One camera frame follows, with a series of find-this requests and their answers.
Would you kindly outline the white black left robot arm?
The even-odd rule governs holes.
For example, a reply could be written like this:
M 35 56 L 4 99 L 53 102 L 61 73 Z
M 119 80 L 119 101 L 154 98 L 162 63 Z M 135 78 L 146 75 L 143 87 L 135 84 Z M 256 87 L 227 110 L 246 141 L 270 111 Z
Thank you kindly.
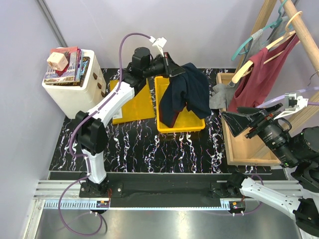
M 104 166 L 104 150 L 108 136 L 106 126 L 120 108 L 132 100 L 146 85 L 147 78 L 162 76 L 175 77 L 185 70 L 177 65 L 169 53 L 165 52 L 153 57 L 146 47 L 134 51 L 131 62 L 122 72 L 122 80 L 96 106 L 88 112 L 76 114 L 78 126 L 72 138 L 81 147 L 81 156 L 87 166 L 84 192 L 96 197 L 108 194 L 107 173 Z

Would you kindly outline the maroon tank top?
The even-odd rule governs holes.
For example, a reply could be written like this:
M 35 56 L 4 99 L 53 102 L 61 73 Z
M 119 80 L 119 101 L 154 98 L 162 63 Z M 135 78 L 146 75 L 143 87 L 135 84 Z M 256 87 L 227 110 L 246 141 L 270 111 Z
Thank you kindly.
M 257 107 L 270 93 L 285 61 L 292 49 L 299 42 L 296 34 L 269 51 L 266 47 L 250 57 L 253 62 L 251 71 L 244 76 L 237 87 L 227 110 L 237 112 L 238 107 Z

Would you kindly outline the navy blue tank top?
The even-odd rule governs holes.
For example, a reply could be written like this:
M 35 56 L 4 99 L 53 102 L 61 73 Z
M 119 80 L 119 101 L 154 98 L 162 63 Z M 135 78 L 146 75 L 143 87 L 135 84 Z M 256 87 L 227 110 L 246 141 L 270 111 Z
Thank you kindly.
M 169 79 L 159 102 L 159 120 L 167 127 L 174 126 L 184 108 L 201 120 L 211 115 L 208 78 L 192 63 L 186 63 L 182 68 L 185 72 Z

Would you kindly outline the lavender plastic hanger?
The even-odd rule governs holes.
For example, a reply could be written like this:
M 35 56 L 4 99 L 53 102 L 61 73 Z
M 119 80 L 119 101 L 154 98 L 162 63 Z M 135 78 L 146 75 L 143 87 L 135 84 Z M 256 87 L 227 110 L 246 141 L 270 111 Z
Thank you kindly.
M 305 89 L 300 89 L 300 90 L 297 90 L 297 97 L 301 96 L 302 93 L 306 93 L 306 92 L 314 92 L 314 91 L 318 91 L 319 90 L 319 87 L 318 86 L 313 86 L 312 85 L 312 77 L 314 75 L 317 75 L 319 73 L 319 71 L 316 71 L 315 73 L 313 73 L 310 78 L 309 78 L 309 83 L 308 85 L 306 86 Z

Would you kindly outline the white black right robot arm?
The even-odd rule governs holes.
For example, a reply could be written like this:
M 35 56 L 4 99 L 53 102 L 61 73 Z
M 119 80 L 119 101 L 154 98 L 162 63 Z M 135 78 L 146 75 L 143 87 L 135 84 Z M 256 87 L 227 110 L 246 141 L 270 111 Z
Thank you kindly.
M 281 116 L 278 103 L 267 108 L 238 107 L 223 111 L 222 117 L 234 137 L 249 129 L 247 139 L 258 136 L 279 159 L 282 168 L 292 168 L 291 177 L 310 194 L 297 198 L 258 183 L 252 177 L 234 172 L 226 182 L 231 197 L 240 194 L 266 204 L 292 219 L 297 227 L 314 237 L 319 235 L 319 128 L 306 127 L 290 135 L 292 124 Z

